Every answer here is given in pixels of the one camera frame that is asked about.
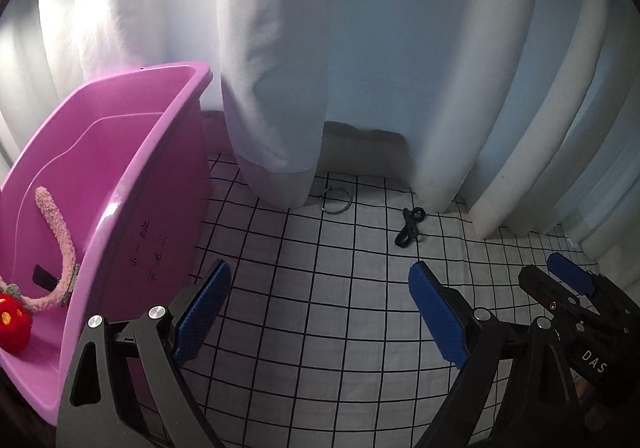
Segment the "curtain fold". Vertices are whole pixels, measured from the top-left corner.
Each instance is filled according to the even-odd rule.
[[[176,60],[210,64],[208,141],[230,139],[274,205],[305,203],[324,143],[342,157],[323,168],[402,176],[428,211],[460,195],[479,237],[561,223],[621,284],[640,277],[630,0],[11,0],[0,174],[83,82]]]

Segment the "grid pattern floor mat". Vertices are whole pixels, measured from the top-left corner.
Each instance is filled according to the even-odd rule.
[[[459,200],[427,215],[417,243],[398,248],[402,208],[421,203],[396,180],[318,174],[308,204],[283,211],[252,193],[233,158],[210,155],[209,166],[212,196],[190,276],[223,258],[234,282],[182,373],[230,448],[409,448],[420,439],[457,370],[409,295],[418,259],[472,306],[525,324],[544,310],[518,286],[523,265],[546,271],[549,254],[562,251],[598,272],[560,227],[525,238],[501,228],[477,240]],[[329,186],[353,194],[347,212],[321,212],[318,195]],[[509,369],[500,362],[472,441],[488,435]]]

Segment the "red plush toy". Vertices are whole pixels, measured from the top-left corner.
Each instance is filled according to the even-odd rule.
[[[31,316],[13,296],[0,292],[0,349],[17,354],[31,336]]]

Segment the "pink tub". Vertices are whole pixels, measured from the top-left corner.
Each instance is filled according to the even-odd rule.
[[[131,319],[187,281],[210,181],[198,99],[202,63],[119,73],[71,94],[22,152],[0,191],[0,272],[23,294],[41,265],[59,276],[58,244],[34,202],[46,187],[81,262],[68,308],[34,317],[31,340],[0,365],[55,425],[76,342],[89,316]]]

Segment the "black mechanical claw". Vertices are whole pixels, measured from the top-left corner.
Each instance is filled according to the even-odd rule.
[[[602,402],[625,401],[640,378],[640,309],[608,278],[582,270],[559,253],[549,256],[547,265],[597,313],[535,266],[522,269],[520,287],[553,314],[571,368],[600,392]]]
[[[551,322],[501,322],[443,287],[424,262],[409,290],[446,360],[460,368],[447,398],[415,448],[463,448],[471,438],[501,359],[513,359],[494,426],[482,448],[562,447],[584,443],[583,418],[568,362]]]
[[[58,448],[168,446],[153,436],[136,399],[128,358],[139,358],[170,445],[224,448],[178,366],[193,358],[230,288],[219,261],[209,276],[184,288],[168,306],[110,324],[92,317],[66,377],[58,413]]]

